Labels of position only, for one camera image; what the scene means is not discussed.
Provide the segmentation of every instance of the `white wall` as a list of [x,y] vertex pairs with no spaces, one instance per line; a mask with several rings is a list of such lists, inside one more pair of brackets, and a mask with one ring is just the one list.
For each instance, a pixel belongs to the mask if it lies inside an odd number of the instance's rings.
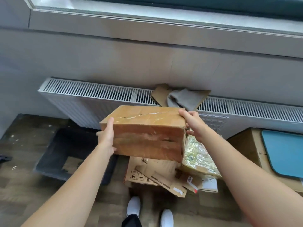
[[65,117],[36,92],[49,76],[143,88],[168,83],[303,106],[299,59],[22,30],[1,29],[0,38],[5,121],[17,113]]

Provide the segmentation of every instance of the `wooden floor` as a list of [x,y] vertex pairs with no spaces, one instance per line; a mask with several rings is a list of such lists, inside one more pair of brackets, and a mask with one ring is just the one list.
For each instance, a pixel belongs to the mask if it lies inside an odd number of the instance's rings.
[[[55,131],[68,120],[19,115],[0,141],[0,153],[13,157],[0,168],[0,226],[20,226],[63,182],[33,172]],[[177,198],[159,186],[124,185],[128,157],[119,156],[111,183],[102,186],[85,226],[120,226],[132,195],[141,198],[143,227],[159,226],[161,210],[171,209],[174,226],[250,226],[223,181],[219,193]]]

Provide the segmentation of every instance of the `shoe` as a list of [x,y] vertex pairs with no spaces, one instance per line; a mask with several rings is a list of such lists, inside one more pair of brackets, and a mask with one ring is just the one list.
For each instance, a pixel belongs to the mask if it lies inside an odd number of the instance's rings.
[[171,210],[165,209],[161,215],[161,227],[174,227],[174,216]]
[[127,205],[126,216],[131,214],[136,214],[139,217],[139,213],[140,213],[140,198],[134,196],[130,199]]

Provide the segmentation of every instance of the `blue mat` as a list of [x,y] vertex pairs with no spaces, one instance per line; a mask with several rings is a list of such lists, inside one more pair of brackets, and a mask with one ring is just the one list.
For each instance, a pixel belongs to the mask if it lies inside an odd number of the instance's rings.
[[263,130],[262,137],[272,169],[278,174],[303,178],[303,136]]

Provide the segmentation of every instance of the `radiator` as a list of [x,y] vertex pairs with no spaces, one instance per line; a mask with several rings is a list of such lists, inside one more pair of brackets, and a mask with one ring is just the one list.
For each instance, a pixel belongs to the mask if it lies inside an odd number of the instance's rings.
[[[152,90],[47,78],[38,90],[81,127],[100,129],[99,122],[120,105],[159,106]],[[303,108],[207,97],[199,116],[224,138],[248,127],[303,133]]]

